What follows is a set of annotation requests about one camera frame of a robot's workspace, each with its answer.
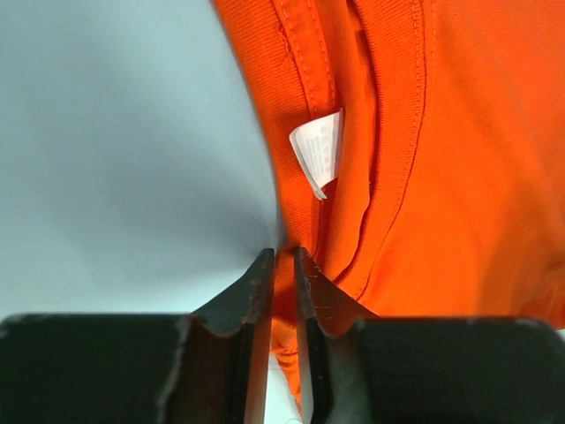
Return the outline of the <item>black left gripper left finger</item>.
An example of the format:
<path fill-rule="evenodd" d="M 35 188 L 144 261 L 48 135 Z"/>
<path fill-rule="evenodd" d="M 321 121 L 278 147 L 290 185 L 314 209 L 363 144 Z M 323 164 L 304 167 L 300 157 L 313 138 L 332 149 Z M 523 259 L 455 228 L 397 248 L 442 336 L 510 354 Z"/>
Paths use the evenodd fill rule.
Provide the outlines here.
<path fill-rule="evenodd" d="M 189 314 L 1 323 L 4 423 L 261 423 L 275 253 Z"/>

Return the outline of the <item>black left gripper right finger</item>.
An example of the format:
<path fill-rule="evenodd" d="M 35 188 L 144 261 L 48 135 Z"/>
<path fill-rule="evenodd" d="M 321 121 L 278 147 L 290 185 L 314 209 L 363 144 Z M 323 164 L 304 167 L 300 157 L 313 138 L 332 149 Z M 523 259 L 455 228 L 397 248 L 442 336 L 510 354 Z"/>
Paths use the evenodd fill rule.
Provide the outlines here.
<path fill-rule="evenodd" d="M 561 423 L 564 342 L 530 317 L 380 317 L 294 251 L 306 423 Z"/>

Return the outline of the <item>orange t shirt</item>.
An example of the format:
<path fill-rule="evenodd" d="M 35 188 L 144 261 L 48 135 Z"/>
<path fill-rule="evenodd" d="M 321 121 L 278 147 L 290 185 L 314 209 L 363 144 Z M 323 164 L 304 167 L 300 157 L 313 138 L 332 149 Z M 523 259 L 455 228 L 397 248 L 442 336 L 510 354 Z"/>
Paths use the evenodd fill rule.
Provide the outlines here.
<path fill-rule="evenodd" d="M 296 246 L 379 315 L 563 327 L 563 2 L 215 8 L 275 168 L 272 349 L 298 404 Z"/>

